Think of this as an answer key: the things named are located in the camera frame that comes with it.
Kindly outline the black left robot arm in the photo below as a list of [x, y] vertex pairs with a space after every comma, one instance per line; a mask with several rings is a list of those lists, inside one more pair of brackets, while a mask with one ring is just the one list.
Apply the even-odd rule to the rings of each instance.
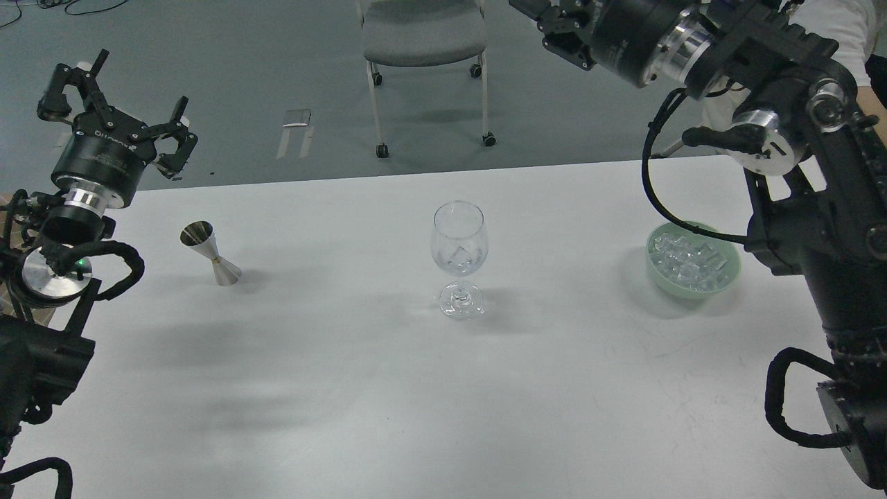
[[58, 64], [36, 107], [71, 135], [51, 173], [55, 192], [19, 189], [2, 202], [2, 458], [25, 424], [37, 426], [76, 391], [95, 352], [83, 335], [95, 303], [145, 274], [135, 249], [113, 240], [108, 211], [129, 207], [149, 165], [177, 179], [197, 145], [181, 97], [167, 122], [147, 124], [110, 105], [98, 85], [108, 57]]

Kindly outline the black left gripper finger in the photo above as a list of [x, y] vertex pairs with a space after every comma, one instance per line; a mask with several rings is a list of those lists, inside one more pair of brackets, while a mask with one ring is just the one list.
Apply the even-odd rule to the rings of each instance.
[[182, 96], [174, 106], [173, 114], [167, 123], [146, 127], [146, 140], [174, 139], [177, 147], [170, 154], [160, 154], [154, 163], [167, 179], [175, 179], [186, 167], [191, 153], [197, 145], [197, 135], [190, 132], [184, 122], [184, 111], [189, 98]]
[[100, 50], [97, 59], [89, 69], [70, 67], [59, 63], [53, 71], [44, 94], [38, 101], [36, 107], [38, 118], [45, 122], [66, 122], [73, 108], [67, 100], [64, 89], [73, 87], [79, 92], [86, 113], [97, 116], [99, 123], [105, 129], [114, 129], [114, 111], [97, 83], [98, 73], [108, 56], [108, 50]]

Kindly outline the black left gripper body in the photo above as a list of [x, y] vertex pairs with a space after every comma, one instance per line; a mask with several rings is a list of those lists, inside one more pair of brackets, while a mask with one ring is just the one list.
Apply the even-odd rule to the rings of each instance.
[[131, 205], [143, 171], [157, 157], [157, 149], [151, 141], [130, 141], [131, 134], [141, 130], [142, 122], [120, 116], [111, 122], [115, 127], [106, 130], [103, 126], [107, 121], [97, 116], [76, 116], [51, 180], [62, 190], [72, 189], [76, 182], [99, 184], [113, 193], [111, 208], [119, 209]]

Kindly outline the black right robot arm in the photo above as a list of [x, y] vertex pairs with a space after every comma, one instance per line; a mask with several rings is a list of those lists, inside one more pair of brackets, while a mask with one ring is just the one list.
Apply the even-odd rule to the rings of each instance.
[[838, 448], [872, 489], [885, 489], [885, 145], [856, 101], [838, 44], [791, 24], [778, 1], [513, 1], [546, 50], [576, 67], [601, 65], [637, 87], [680, 83], [663, 102], [641, 155], [647, 198], [655, 138], [678, 102], [712, 95], [720, 79], [750, 92], [725, 132], [690, 128], [687, 146], [737, 152], [752, 218], [741, 244], [775, 275], [801, 275], [831, 358], [796, 348], [773, 358], [764, 416], [805, 448]]

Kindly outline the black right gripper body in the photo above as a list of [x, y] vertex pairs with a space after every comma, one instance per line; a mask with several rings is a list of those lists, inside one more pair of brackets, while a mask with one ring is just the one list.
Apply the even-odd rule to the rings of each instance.
[[701, 26], [693, 1], [593, 1], [589, 63], [643, 88], [657, 77], [687, 82], [701, 59]]

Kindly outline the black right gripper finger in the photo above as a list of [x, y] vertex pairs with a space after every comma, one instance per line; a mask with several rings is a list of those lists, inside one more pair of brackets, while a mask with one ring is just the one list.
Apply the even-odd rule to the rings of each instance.
[[509, 5], [532, 20], [590, 21], [595, 16], [592, 1], [510, 1]]
[[542, 19], [542, 44], [555, 54], [584, 71], [591, 70], [596, 61], [590, 54], [590, 18]]

